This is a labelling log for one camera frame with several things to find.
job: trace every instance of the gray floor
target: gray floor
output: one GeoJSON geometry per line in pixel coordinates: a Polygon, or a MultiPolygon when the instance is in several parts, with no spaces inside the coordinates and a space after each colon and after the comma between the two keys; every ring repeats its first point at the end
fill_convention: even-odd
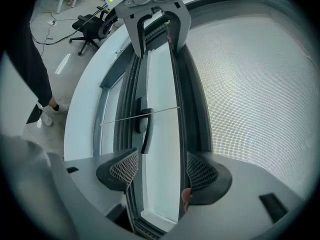
{"type": "MultiPolygon", "coordinates": [[[[78,0],[75,7],[72,8],[67,5],[67,2],[63,2],[61,12],[56,14],[58,2],[59,0],[36,1],[30,27],[33,36],[38,42],[43,43],[46,40],[48,32],[48,38],[53,38],[53,40],[47,40],[47,43],[55,42],[71,34],[74,31],[72,28],[72,24],[76,21],[74,19],[77,19],[79,15],[93,14],[97,10],[97,6],[102,6],[105,3],[103,0],[78,0]],[[63,21],[59,21],[56,26],[49,26],[47,22],[53,19],[50,13],[57,20],[63,21]]],[[[111,34],[121,24],[121,22],[117,22],[112,28],[111,34]]],[[[77,32],[73,37],[82,37],[82,33],[77,32]]],[[[97,44],[100,46],[104,41],[99,41],[97,44]]],[[[44,48],[42,60],[47,68],[53,96],[58,103],[69,104],[83,71],[97,49],[92,45],[86,46],[82,56],[78,56],[83,41],[69,43],[69,39],[66,39],[58,44],[46,45],[45,47],[42,44],[36,43],[35,45],[40,53],[42,53],[44,48]],[[55,74],[59,64],[67,54],[70,54],[70,57],[66,66],[60,74],[55,74]]],[[[39,144],[47,152],[63,156],[67,115],[54,114],[53,110],[49,107],[44,108],[44,110],[52,116],[53,125],[47,127],[42,124],[39,128],[36,122],[30,123],[26,125],[22,137],[39,144]]]]}

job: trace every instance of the perforated surface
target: perforated surface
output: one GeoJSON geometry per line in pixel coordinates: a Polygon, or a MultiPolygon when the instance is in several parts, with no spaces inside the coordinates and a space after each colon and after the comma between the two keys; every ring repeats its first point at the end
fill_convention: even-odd
{"type": "Polygon", "coordinates": [[[207,188],[217,178],[217,172],[211,166],[188,154],[187,174],[190,179],[192,191],[199,191],[207,188]]]}
{"type": "Polygon", "coordinates": [[[139,154],[136,151],[110,167],[111,175],[129,186],[137,173],[138,159],[139,154]]]}
{"type": "Polygon", "coordinates": [[[270,18],[213,22],[187,46],[208,105],[213,152],[260,166],[302,197],[318,166],[319,78],[270,18]]]}
{"type": "Polygon", "coordinates": [[[135,228],[138,231],[141,231],[142,235],[145,236],[147,239],[154,239],[154,240],[158,240],[159,239],[159,237],[157,237],[153,233],[151,233],[148,230],[146,230],[143,226],[140,226],[140,224],[137,223],[136,220],[134,220],[133,223],[134,223],[135,228]]]}

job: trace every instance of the black strip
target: black strip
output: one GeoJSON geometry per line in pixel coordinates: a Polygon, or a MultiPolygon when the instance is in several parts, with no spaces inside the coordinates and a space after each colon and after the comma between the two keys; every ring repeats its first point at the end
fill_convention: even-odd
{"type": "Polygon", "coordinates": [[[145,29],[144,29],[144,22],[148,19],[151,19],[152,15],[151,14],[147,14],[143,17],[141,17],[138,22],[136,23],[136,28],[137,28],[137,35],[139,38],[139,45],[140,45],[140,50],[141,50],[141,56],[143,57],[143,55],[145,54],[145,50],[146,50],[146,38],[145,38],[145,29]]]}
{"type": "MultiPolygon", "coordinates": [[[[177,115],[178,115],[178,125],[179,125],[179,146],[180,146],[180,193],[184,189],[190,186],[189,177],[187,176],[187,133],[186,133],[186,107],[184,106],[184,103],[182,102],[182,90],[181,90],[181,80],[179,77],[179,74],[176,69],[176,59],[174,58],[173,50],[170,47],[170,56],[171,56],[171,64],[172,64],[172,71],[173,71],[173,79],[174,79],[174,87],[175,87],[175,96],[176,96],[176,105],[180,107],[180,109],[177,109],[177,115]]],[[[178,218],[180,219],[184,214],[184,202],[180,198],[179,201],[179,215],[178,218]]]]}
{"type": "Polygon", "coordinates": [[[115,207],[113,207],[105,216],[106,218],[108,218],[109,220],[111,220],[112,222],[114,222],[116,219],[119,218],[119,216],[121,216],[121,214],[123,212],[125,212],[125,207],[122,206],[122,204],[118,203],[115,207]]]}
{"type": "Polygon", "coordinates": [[[150,224],[146,220],[134,219],[135,229],[146,239],[157,240],[160,239],[166,232],[150,224]]]}
{"type": "Polygon", "coordinates": [[[154,35],[156,34],[156,32],[165,30],[164,24],[167,21],[168,20],[166,18],[160,17],[146,27],[146,29],[144,30],[145,44],[152,42],[152,40],[155,38],[154,35]]]}
{"type": "Polygon", "coordinates": [[[260,195],[259,199],[273,223],[276,223],[288,213],[288,209],[281,203],[274,193],[260,195]]]}
{"type": "Polygon", "coordinates": [[[198,127],[199,127],[199,145],[200,148],[198,151],[202,152],[212,152],[212,136],[211,136],[211,124],[208,111],[207,100],[205,97],[205,92],[200,80],[196,64],[192,58],[192,55],[188,49],[188,46],[185,45],[182,51],[178,55],[178,60],[183,60],[185,63],[185,68],[189,73],[189,80],[191,82],[193,97],[195,102],[195,109],[198,118],[198,127]]]}
{"type": "Polygon", "coordinates": [[[69,167],[66,170],[67,170],[68,174],[72,174],[72,173],[74,173],[76,171],[79,171],[79,169],[77,167],[74,167],[74,166],[73,167],[69,167]]]}
{"type": "MultiPolygon", "coordinates": [[[[132,98],[132,79],[134,79],[132,77],[135,76],[135,72],[137,70],[137,56],[134,52],[131,56],[131,62],[126,69],[122,80],[119,100],[116,108],[116,120],[130,117],[130,108],[128,103],[131,102],[130,99],[132,98]]],[[[127,120],[116,121],[114,124],[114,151],[120,151],[131,147],[131,141],[128,139],[128,132],[131,132],[131,129],[125,128],[125,126],[127,126],[127,120]]]]}
{"type": "MultiPolygon", "coordinates": [[[[138,82],[138,74],[141,64],[141,58],[135,57],[135,63],[133,66],[133,69],[131,71],[131,79],[134,79],[133,81],[129,81],[129,99],[126,103],[126,106],[124,107],[125,111],[128,113],[126,117],[130,117],[133,115],[135,111],[135,97],[136,97],[136,90],[137,90],[137,82],[138,82]]],[[[132,129],[133,129],[133,119],[123,120],[123,129],[125,132],[122,133],[123,136],[126,136],[122,138],[122,145],[125,147],[128,145],[128,148],[132,148],[132,129]]]]}

